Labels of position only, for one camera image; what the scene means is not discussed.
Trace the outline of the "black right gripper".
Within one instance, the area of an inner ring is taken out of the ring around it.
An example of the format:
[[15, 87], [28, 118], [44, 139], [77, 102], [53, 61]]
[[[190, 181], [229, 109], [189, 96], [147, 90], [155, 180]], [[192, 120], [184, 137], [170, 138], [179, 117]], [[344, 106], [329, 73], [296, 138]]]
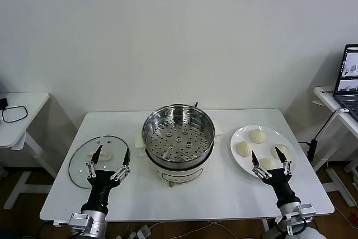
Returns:
[[301, 200], [295, 195], [292, 191], [289, 180], [291, 179], [291, 161], [288, 161], [284, 153], [282, 153], [278, 147], [275, 147], [275, 151], [279, 160], [282, 163], [282, 168], [276, 168], [273, 170], [268, 170], [268, 172], [260, 166], [260, 163], [254, 153], [251, 152], [253, 169], [252, 172], [260, 179], [263, 179], [263, 183], [266, 185], [272, 186], [276, 197], [277, 197], [277, 207], [289, 203], [300, 203]]

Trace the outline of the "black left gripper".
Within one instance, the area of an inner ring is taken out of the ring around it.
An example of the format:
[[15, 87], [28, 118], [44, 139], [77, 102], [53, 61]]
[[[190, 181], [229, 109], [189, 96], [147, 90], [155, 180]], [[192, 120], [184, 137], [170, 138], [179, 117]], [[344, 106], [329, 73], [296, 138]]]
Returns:
[[117, 171], [96, 170], [95, 165], [100, 159], [101, 149], [100, 145], [94, 152], [87, 166], [87, 181], [92, 186], [90, 195], [85, 204], [81, 207], [81, 212], [85, 210], [98, 211], [101, 213], [108, 213], [108, 199], [110, 191], [120, 185], [121, 181], [130, 173], [130, 149], [127, 148], [124, 156], [123, 164]]

